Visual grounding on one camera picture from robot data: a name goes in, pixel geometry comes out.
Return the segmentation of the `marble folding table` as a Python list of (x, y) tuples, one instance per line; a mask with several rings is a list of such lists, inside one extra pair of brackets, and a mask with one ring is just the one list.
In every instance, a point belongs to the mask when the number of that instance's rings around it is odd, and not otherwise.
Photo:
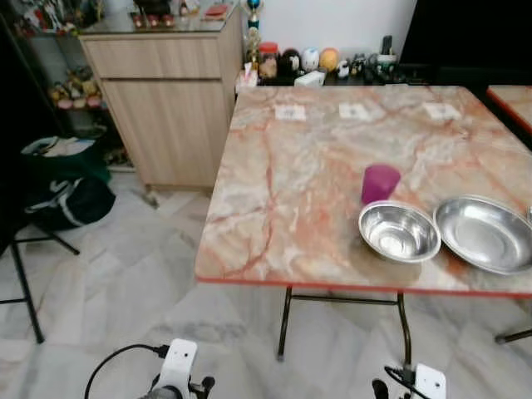
[[(385, 111), (372, 122), (339, 117), (345, 102)], [(434, 121), (422, 103), (452, 104)], [(307, 121), (277, 121), (278, 104), (303, 104)], [(498, 276), (455, 255), (403, 265), (365, 243), (357, 227), (362, 172), (401, 172), (394, 198), (428, 213), (453, 196), (482, 196), (524, 213), (532, 156), (474, 94), (460, 86), (260, 86), (237, 98), (196, 258), (202, 283), (532, 297), (532, 274)]]

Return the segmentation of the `white small box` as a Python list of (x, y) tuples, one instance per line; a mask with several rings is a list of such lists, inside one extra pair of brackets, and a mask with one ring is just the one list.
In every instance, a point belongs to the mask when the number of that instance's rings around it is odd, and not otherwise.
[(322, 87), (324, 84), (324, 79), (326, 79), (327, 73), (321, 72), (319, 70), (312, 70), (304, 75), (297, 77), (293, 80), (295, 86), (305, 86), (305, 87)]

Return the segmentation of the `gold trophy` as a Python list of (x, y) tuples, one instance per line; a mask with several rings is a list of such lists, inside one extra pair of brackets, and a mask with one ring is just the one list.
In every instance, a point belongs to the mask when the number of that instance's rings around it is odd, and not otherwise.
[(259, 11), (261, 11), (263, 0), (244, 0), (244, 10), (247, 12), (246, 30), (244, 30), (244, 59), (254, 67), (259, 64), (259, 45), (261, 45), (261, 22), (259, 22)]

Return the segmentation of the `white round figurine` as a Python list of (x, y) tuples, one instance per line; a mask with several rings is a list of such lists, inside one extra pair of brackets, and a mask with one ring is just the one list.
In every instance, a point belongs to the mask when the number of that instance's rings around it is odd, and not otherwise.
[(318, 70), (320, 50), (318, 48), (305, 48), (301, 53), (301, 70), (311, 72)]

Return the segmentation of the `small steel bowl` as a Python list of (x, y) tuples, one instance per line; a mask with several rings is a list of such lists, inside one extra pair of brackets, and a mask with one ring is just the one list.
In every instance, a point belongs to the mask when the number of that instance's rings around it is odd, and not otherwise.
[(409, 203), (369, 203), (358, 213), (357, 227), (365, 243), (388, 261), (418, 264), (429, 261), (441, 250), (436, 223)]

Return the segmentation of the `white paper card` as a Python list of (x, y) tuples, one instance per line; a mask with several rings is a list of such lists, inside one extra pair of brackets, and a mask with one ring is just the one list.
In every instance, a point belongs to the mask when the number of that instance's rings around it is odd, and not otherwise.
[(344, 121), (372, 122), (383, 118), (386, 114), (383, 109), (375, 104), (362, 102), (345, 102), (338, 104), (337, 111), (339, 117)]
[(277, 121), (307, 121), (307, 107), (303, 104), (278, 104), (274, 107)]
[(459, 121), (462, 118), (462, 113), (452, 104), (425, 102), (422, 106), (433, 121)]

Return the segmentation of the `black round figurine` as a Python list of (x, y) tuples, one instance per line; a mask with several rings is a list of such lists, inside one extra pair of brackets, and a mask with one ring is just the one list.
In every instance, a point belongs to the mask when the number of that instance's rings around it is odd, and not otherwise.
[(289, 48), (283, 51), (277, 58), (278, 76), (296, 77), (301, 72), (300, 52), (295, 48)]

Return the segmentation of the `marble table with red edge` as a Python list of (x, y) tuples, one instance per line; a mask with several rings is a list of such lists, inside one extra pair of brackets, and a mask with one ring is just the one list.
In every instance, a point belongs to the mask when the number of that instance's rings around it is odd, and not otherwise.
[(525, 132), (532, 133), (531, 85), (490, 85), (487, 94), (508, 111)]

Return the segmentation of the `orange round figurine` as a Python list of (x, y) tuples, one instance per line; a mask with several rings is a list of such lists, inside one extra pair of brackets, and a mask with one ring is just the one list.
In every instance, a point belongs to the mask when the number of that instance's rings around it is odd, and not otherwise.
[(318, 63), (320, 70), (326, 73), (332, 73), (338, 69), (339, 63), (341, 63), (341, 53), (335, 48), (324, 48), (320, 52)]

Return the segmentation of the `white mug with remote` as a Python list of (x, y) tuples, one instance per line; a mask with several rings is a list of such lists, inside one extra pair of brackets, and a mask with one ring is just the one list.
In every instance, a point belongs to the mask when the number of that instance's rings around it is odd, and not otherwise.
[(394, 52), (394, 37), (387, 35), (382, 38), (382, 46), (375, 58), (377, 72), (388, 75), (394, 70), (398, 57)]

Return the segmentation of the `large steel plate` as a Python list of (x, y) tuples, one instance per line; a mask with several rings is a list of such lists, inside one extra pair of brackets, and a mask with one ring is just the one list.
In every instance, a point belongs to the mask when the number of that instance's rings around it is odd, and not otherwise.
[(532, 225), (512, 209), (482, 196), (442, 200), (432, 217), (453, 254), (499, 276), (532, 269)]

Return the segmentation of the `black television screen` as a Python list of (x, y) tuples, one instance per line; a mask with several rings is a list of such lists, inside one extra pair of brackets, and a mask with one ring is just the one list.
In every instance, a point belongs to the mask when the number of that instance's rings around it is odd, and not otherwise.
[(525, 70), (532, 63), (531, 0), (416, 0), (402, 63)]

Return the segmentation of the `jar with red lid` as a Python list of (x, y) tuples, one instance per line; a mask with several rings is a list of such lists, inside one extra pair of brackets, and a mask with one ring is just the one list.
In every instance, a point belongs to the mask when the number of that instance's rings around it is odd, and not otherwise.
[(278, 44), (259, 43), (259, 79), (270, 80), (278, 75)]

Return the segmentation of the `black chair leg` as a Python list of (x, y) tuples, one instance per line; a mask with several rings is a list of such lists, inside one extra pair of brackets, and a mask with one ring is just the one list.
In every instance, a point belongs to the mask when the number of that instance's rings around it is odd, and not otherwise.
[(521, 332), (514, 332), (514, 333), (495, 336), (495, 342), (497, 343), (515, 342), (515, 341), (520, 341), (520, 339), (524, 339), (530, 336), (532, 336), (532, 330), (528, 329), (528, 330), (524, 330)]

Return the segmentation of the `purple plastic cup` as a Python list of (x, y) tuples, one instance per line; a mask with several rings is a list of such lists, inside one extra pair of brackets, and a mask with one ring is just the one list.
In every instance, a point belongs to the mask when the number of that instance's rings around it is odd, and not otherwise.
[(388, 164), (371, 164), (362, 172), (361, 202), (387, 200), (392, 196), (401, 179), (401, 172)]

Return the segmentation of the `wooden cabinet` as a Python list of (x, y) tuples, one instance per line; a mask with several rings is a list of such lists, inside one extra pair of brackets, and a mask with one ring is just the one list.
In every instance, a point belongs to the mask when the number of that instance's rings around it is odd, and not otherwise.
[(111, 16), (80, 36), (141, 182), (152, 189), (212, 189), (243, 63), (244, 17), (235, 0), (218, 20), (201, 12), (173, 27), (137, 29)]

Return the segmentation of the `black metal stand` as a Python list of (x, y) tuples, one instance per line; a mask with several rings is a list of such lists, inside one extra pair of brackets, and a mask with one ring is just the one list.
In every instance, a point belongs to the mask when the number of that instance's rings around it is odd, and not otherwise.
[(47, 229), (38, 224), (29, 224), (29, 227), (38, 229), (42, 233), (42, 236), (38, 237), (18, 237), (18, 229), (11, 229), (11, 231), (5, 232), (2, 236), (2, 241), (5, 243), (4, 248), (12, 252), (12, 261), (14, 262), (15, 271), (17, 274), (17, 281), (19, 282), (20, 289), (22, 290), (22, 296), (20, 298), (7, 298), (0, 299), (0, 304), (14, 304), (24, 303), (27, 308), (27, 315), (29, 315), (30, 324), (34, 334), (35, 342), (43, 343), (46, 341), (45, 335), (43, 335), (41, 323), (37, 316), (37, 308), (35, 308), (34, 299), (32, 296), (32, 290), (29, 284), (29, 278), (27, 277), (27, 271), (24, 269), (24, 262), (22, 258), (22, 251), (20, 250), (20, 244), (34, 243), (34, 242), (54, 242), (60, 244), (69, 254), (79, 256), (82, 252), (76, 249), (73, 244), (70, 244), (63, 237), (54, 232), (53, 229)]

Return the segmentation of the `glass shelf with figurines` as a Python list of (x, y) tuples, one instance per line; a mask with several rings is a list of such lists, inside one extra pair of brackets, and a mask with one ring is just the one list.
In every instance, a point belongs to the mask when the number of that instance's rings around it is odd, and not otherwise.
[(27, 78), (42, 135), (90, 140), (106, 162), (121, 140), (79, 38), (100, 17), (94, 0), (0, 0), (3, 58)]

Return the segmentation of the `dark green sports bag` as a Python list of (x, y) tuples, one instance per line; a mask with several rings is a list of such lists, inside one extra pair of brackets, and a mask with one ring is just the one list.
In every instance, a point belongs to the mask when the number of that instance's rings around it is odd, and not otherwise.
[(75, 229), (94, 224), (111, 212), (116, 195), (111, 172), (92, 138), (38, 138), (20, 151), (31, 184), (23, 213), (39, 227)]

